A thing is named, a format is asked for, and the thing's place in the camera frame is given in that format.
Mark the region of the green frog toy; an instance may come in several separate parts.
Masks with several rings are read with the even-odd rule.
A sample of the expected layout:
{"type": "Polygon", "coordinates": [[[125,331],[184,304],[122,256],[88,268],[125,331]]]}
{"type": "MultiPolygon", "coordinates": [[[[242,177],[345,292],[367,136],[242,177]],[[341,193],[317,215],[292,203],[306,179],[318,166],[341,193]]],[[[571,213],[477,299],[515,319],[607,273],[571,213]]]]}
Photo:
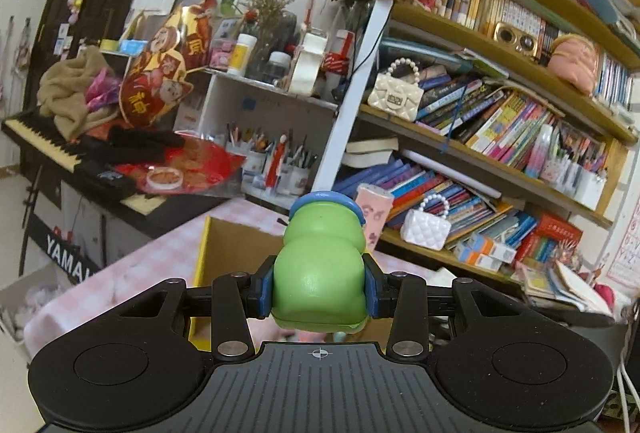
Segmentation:
{"type": "Polygon", "coordinates": [[[280,327],[352,333],[367,323],[364,223],[339,193],[312,192],[292,205],[273,264],[271,315],[280,327]]]}

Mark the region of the yellow cardboard box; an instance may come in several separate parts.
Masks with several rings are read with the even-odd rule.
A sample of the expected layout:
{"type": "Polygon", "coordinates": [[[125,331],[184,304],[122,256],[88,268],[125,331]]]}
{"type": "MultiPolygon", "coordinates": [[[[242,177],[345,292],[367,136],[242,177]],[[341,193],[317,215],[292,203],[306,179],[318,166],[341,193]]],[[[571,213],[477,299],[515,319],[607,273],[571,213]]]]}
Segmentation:
{"type": "MultiPolygon", "coordinates": [[[[215,278],[234,271],[254,273],[267,257],[276,255],[281,247],[281,235],[271,235],[255,227],[209,216],[205,220],[192,286],[210,287],[215,278]]],[[[384,351],[391,324],[390,319],[369,320],[355,335],[347,335],[346,342],[375,341],[384,351]]],[[[282,329],[272,317],[248,319],[247,325],[256,349],[265,341],[329,342],[332,339],[322,333],[282,329]]],[[[210,329],[209,317],[191,319],[189,340],[201,351],[209,352],[212,348],[210,329]]]]}

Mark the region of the white quilted pearl handbag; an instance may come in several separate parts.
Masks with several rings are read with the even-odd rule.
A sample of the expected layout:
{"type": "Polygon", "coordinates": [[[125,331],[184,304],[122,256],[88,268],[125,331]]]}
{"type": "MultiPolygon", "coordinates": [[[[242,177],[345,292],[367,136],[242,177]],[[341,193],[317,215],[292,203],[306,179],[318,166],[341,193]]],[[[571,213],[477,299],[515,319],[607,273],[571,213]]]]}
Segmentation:
{"type": "Polygon", "coordinates": [[[426,196],[419,208],[408,212],[400,229],[400,238],[411,245],[434,251],[442,250],[451,229],[451,223],[448,221],[449,210],[450,205],[446,197],[439,194],[426,196]],[[440,216],[425,211],[427,204],[433,200],[442,203],[440,216]]]}

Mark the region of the orange white medicine box lower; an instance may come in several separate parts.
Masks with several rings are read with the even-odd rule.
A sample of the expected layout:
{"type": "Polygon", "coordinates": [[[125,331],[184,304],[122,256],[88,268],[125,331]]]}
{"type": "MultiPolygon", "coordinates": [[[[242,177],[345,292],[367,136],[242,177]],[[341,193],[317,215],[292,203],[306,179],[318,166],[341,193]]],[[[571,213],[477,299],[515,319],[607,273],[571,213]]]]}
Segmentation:
{"type": "Polygon", "coordinates": [[[463,245],[463,243],[458,243],[457,247],[454,248],[454,256],[461,263],[473,265],[485,271],[493,271],[494,273],[497,273],[502,265],[500,260],[489,257],[487,254],[474,251],[470,247],[463,245]]]}

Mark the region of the orange white medicine box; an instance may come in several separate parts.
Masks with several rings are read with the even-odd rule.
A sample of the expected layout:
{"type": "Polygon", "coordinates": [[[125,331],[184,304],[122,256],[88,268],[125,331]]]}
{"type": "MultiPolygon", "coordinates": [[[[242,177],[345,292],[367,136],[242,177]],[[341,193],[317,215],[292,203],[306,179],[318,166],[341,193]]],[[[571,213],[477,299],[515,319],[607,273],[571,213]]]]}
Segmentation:
{"type": "Polygon", "coordinates": [[[454,248],[454,256],[461,263],[473,265],[485,271],[493,271],[494,273],[497,273],[502,265],[500,260],[489,257],[487,254],[474,251],[470,247],[463,245],[463,243],[458,243],[457,247],[454,248]]]}
{"type": "Polygon", "coordinates": [[[516,256],[516,251],[504,243],[479,234],[473,234],[466,245],[474,252],[487,255],[502,263],[511,264],[516,256]]]}

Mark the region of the orange white medicine box upper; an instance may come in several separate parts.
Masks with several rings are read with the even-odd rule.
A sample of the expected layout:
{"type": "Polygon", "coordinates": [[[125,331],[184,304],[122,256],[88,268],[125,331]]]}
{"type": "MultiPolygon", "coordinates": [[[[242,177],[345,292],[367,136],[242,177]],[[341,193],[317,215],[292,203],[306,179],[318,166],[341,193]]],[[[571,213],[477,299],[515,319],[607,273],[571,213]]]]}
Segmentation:
{"type": "Polygon", "coordinates": [[[466,245],[474,252],[487,255],[502,263],[511,264],[516,256],[516,251],[504,243],[479,234],[473,234],[466,245]]]}

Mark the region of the pink cylindrical container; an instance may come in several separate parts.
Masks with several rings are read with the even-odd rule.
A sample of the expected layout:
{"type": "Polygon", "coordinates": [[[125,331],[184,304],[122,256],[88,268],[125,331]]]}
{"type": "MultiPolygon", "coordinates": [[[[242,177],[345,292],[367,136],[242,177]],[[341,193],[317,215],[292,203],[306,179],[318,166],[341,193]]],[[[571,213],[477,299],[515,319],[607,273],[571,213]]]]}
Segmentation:
{"type": "Polygon", "coordinates": [[[384,229],[386,219],[393,208],[394,197],[388,190],[372,185],[360,184],[357,188],[356,204],[364,215],[363,234],[367,251],[372,252],[384,229]]]}

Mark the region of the red packaging bag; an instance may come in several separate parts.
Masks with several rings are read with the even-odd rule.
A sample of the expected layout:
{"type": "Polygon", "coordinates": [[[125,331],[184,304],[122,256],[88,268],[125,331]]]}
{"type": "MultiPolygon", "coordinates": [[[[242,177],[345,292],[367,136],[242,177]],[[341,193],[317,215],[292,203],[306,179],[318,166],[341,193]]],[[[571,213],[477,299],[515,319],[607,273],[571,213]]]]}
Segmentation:
{"type": "Polygon", "coordinates": [[[148,195],[230,198],[240,192],[245,157],[213,141],[182,133],[182,147],[166,148],[158,162],[119,164],[115,170],[148,195]]]}

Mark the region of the stack of magazines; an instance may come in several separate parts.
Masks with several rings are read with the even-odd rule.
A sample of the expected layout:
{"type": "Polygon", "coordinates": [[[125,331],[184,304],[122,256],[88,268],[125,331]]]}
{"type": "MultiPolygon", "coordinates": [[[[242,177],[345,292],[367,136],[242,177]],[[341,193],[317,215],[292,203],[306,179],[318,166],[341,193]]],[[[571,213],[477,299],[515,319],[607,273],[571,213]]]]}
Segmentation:
{"type": "Polygon", "coordinates": [[[518,264],[515,278],[530,303],[541,309],[574,309],[613,317],[611,306],[582,277],[563,263],[544,269],[518,264]]]}

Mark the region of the red dictionary book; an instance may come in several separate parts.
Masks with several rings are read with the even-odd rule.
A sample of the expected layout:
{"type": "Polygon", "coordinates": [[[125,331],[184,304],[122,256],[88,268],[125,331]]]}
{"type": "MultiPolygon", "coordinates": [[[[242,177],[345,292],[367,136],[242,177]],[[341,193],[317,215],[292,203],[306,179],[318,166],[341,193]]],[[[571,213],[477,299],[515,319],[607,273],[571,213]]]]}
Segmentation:
{"type": "Polygon", "coordinates": [[[538,238],[548,238],[556,242],[562,242],[570,249],[576,249],[580,239],[582,239],[581,229],[550,212],[538,214],[537,226],[533,234],[538,238]]]}

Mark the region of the white cubby shelf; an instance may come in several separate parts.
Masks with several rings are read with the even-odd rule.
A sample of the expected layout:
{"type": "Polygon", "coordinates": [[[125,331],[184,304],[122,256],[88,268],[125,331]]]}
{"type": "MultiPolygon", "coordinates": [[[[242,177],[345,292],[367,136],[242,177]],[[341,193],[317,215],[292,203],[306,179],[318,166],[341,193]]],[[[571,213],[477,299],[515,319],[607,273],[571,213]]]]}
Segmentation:
{"type": "Polygon", "coordinates": [[[288,211],[311,189],[337,104],[213,69],[194,71],[188,81],[194,90],[179,104],[174,128],[243,156],[242,193],[256,204],[288,211]],[[266,188],[262,177],[281,138],[288,144],[285,158],[305,169],[289,175],[284,166],[282,185],[266,188]]]}

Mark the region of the cream quilted pearl handbag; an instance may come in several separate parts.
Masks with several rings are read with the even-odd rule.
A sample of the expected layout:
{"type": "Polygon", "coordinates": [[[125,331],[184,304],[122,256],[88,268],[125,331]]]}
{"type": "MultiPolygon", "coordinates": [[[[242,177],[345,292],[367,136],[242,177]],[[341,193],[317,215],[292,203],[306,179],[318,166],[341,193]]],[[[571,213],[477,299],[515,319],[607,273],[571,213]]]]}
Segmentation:
{"type": "Polygon", "coordinates": [[[414,122],[423,95],[419,82],[420,69],[418,65],[409,58],[397,58],[387,67],[385,72],[379,72],[376,76],[367,104],[399,119],[414,122]],[[396,78],[394,73],[398,67],[409,67],[412,71],[412,79],[406,81],[396,78]]]}

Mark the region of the black electric piano keyboard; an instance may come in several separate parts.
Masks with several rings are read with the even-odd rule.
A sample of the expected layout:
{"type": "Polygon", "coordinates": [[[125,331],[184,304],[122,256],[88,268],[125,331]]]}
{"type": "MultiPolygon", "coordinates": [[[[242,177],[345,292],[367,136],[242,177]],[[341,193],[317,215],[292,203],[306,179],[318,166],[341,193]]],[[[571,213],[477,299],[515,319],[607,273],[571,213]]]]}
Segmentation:
{"type": "Polygon", "coordinates": [[[4,118],[1,131],[43,172],[150,238],[160,237],[226,201],[204,194],[142,193],[133,179],[94,156],[103,143],[94,138],[66,141],[53,120],[40,116],[36,109],[4,118]]]}

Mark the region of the white yellow bottle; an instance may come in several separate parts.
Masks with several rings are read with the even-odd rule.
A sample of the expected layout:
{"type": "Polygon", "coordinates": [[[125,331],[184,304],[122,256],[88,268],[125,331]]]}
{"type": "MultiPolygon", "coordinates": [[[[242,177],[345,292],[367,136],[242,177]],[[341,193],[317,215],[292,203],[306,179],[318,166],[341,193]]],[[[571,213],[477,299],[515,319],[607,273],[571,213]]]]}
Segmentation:
{"type": "Polygon", "coordinates": [[[239,34],[236,40],[231,58],[228,63],[230,75],[243,77],[250,60],[250,56],[257,43],[257,38],[252,34],[239,34]]]}

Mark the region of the beige cloth pile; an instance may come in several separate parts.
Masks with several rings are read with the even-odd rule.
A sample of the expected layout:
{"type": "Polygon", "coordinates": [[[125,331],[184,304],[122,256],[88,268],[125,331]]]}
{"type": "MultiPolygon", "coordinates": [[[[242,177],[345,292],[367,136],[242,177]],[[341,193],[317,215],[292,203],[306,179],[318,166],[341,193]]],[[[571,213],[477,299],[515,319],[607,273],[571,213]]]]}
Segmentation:
{"type": "Polygon", "coordinates": [[[76,140],[118,115],[118,109],[113,106],[92,112],[87,105],[85,95],[101,71],[105,71],[108,78],[114,76],[100,50],[91,45],[77,57],[56,62],[40,79],[39,113],[53,119],[56,130],[66,142],[76,140]]]}

